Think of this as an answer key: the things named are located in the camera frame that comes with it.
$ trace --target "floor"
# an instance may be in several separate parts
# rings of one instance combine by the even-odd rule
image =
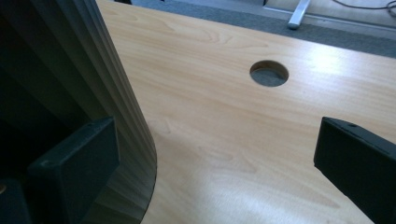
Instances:
[[[390,0],[342,0],[340,2],[355,7],[384,7]],[[293,11],[299,0],[278,1],[269,0],[265,5],[268,8]],[[396,17],[392,17],[386,9],[361,9],[345,7],[333,0],[311,0],[307,9],[309,15],[333,18],[343,21],[361,22],[396,29]]]
[[[165,1],[178,1],[178,2],[185,2],[185,3],[190,3],[190,4],[195,4],[195,5],[200,5],[200,6],[208,6],[208,7],[218,7],[218,8],[223,8],[223,9],[228,9],[228,10],[233,10],[233,11],[240,11],[240,12],[246,12],[246,13],[251,13],[255,15],[261,15],[261,16],[267,16],[267,17],[273,17],[281,20],[287,21],[290,16],[291,16],[291,9],[288,8],[295,8],[297,6],[299,0],[289,0],[289,1],[278,1],[281,4],[274,4],[275,0],[268,0],[268,3],[266,7],[263,7],[263,1],[262,0],[165,0]],[[320,9],[321,6],[326,7],[328,11],[334,11],[332,7],[337,7],[339,8],[337,4],[321,4],[322,1],[324,0],[313,0],[311,1],[311,7],[315,10],[314,13],[310,12],[308,9],[307,15],[305,15],[303,24],[313,24],[317,26],[322,26],[326,28],[332,28],[332,29],[337,29],[337,30],[343,30],[343,31],[348,31],[348,32],[353,32],[357,34],[363,34],[363,35],[371,35],[375,37],[385,37],[388,39],[396,40],[396,18],[395,20],[395,25],[394,27],[389,27],[388,26],[380,26],[380,25],[375,25],[375,24],[369,24],[367,22],[358,22],[358,21],[353,21],[352,19],[345,19],[345,18],[337,18],[335,16],[319,16],[318,13],[315,13],[318,8]],[[344,1],[349,4],[353,5],[360,5],[360,3],[366,3],[364,6],[367,6],[367,1],[363,0],[349,0],[349,1]],[[345,10],[349,10],[348,13],[352,15],[352,17],[370,17],[371,20],[373,21],[380,21],[383,19],[376,19],[375,14],[383,16],[383,14],[387,14],[387,12],[382,11],[381,12],[373,12],[370,10],[364,10],[365,12],[368,13],[367,16],[362,16],[361,15],[361,10],[356,9],[357,14],[353,16],[355,13],[354,11],[350,11],[349,8],[344,8]]]

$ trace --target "desk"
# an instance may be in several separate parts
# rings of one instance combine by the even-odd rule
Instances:
[[[396,60],[98,2],[154,137],[143,223],[370,223],[313,157],[323,116],[396,142]],[[282,86],[250,66],[277,61]]]

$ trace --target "dark panel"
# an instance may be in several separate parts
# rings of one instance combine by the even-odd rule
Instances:
[[[11,126],[8,137],[27,141],[26,144],[2,146],[1,150],[18,150],[23,163],[22,169],[51,147],[66,138],[72,131],[40,104],[21,85],[0,69],[0,120]],[[0,127],[7,133],[7,126]],[[22,133],[21,136],[10,136]]]
[[[65,126],[76,130],[89,117],[62,83],[0,16],[0,67]]]
[[[323,118],[315,166],[375,223],[396,223],[396,146],[340,119]]]

